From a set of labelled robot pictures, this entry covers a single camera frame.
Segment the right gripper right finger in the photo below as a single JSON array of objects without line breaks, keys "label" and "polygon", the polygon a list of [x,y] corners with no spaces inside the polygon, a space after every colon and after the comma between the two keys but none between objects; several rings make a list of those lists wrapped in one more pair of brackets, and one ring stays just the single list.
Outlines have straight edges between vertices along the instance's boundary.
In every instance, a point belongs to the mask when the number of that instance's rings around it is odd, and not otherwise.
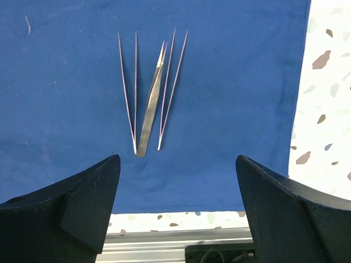
[{"label": "right gripper right finger", "polygon": [[240,155],[236,173],[258,262],[350,262],[350,201]]}]

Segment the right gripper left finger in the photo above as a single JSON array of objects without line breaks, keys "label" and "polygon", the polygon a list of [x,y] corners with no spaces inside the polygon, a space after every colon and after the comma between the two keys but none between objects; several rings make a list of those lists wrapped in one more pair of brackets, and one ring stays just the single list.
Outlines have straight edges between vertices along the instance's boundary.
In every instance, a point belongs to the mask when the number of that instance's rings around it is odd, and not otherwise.
[{"label": "right gripper left finger", "polygon": [[1,204],[1,262],[95,262],[103,250],[121,160]]}]

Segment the broad steel tweezers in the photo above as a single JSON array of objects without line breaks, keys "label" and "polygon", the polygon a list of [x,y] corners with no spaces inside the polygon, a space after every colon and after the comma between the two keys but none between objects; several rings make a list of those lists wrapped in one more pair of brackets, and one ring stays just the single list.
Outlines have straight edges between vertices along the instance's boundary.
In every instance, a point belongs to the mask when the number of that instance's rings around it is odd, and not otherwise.
[{"label": "broad steel tweezers", "polygon": [[143,124],[141,128],[139,146],[137,149],[138,157],[144,157],[146,155],[146,150],[147,150],[147,146],[148,146],[148,142],[151,134],[153,121],[155,118],[158,99],[160,96],[162,71],[163,71],[163,66],[165,61],[166,49],[167,49],[167,43],[163,42],[161,51],[158,57],[158,61],[156,64],[154,77],[151,82],[151,86],[148,93],[146,110],[145,110]]}]

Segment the thin steel tweezers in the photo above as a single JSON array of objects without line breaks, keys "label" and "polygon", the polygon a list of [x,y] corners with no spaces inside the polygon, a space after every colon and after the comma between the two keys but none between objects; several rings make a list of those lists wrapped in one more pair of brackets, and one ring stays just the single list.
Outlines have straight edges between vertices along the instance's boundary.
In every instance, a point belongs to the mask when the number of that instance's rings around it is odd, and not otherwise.
[{"label": "thin steel tweezers", "polygon": [[121,35],[118,32],[118,49],[120,56],[120,67],[121,67],[121,78],[124,92],[124,99],[126,103],[126,111],[129,122],[129,128],[132,136],[133,151],[134,154],[137,154],[137,103],[138,103],[138,36],[135,32],[135,49],[134,49],[134,118],[132,121],[131,112],[129,109],[128,95],[127,95],[127,86],[126,78],[124,76],[124,66],[123,66],[123,56],[122,56],[122,44],[121,44]]},{"label": "thin steel tweezers", "polygon": [[165,83],[164,83],[164,87],[163,87],[163,97],[162,97],[162,104],[161,104],[160,130],[159,130],[159,139],[158,139],[158,147],[157,147],[158,151],[161,150],[162,140],[163,140],[163,136],[164,136],[164,133],[165,133],[165,128],[166,128],[169,112],[170,112],[170,109],[171,109],[171,104],[172,104],[175,88],[177,86],[177,81],[178,81],[178,77],[179,77],[179,73],[180,73],[180,69],[181,69],[181,65],[182,65],[182,61],[183,61],[183,56],[184,56],[184,52],[185,52],[186,42],[187,42],[187,39],[188,39],[188,31],[186,31],[186,33],[185,33],[185,37],[184,37],[182,49],[181,49],[181,52],[180,52],[178,65],[177,65],[177,70],[176,70],[176,73],[175,73],[175,76],[174,76],[174,80],[173,80],[173,83],[172,83],[171,94],[169,96],[168,104],[166,105],[168,79],[169,79],[169,73],[170,73],[170,70],[171,70],[171,62],[172,62],[172,55],[173,55],[175,38],[176,38],[176,28],[174,28],[174,30],[173,30],[173,36],[172,36],[172,41],[171,41],[171,49],[170,49],[170,52],[169,52],[169,58],[168,58],[166,76],[165,76]]}]

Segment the blue surgical drape cloth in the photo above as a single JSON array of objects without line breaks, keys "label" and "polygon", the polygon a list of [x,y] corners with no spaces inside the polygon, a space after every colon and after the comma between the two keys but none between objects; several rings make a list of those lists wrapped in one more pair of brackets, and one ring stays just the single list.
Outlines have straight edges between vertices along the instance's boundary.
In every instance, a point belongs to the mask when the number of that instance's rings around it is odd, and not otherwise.
[{"label": "blue surgical drape cloth", "polygon": [[[1,1],[1,201],[121,157],[114,213],[243,210],[235,160],[287,175],[309,1]],[[166,105],[183,61],[161,150]],[[162,43],[161,90],[137,149]]]}]

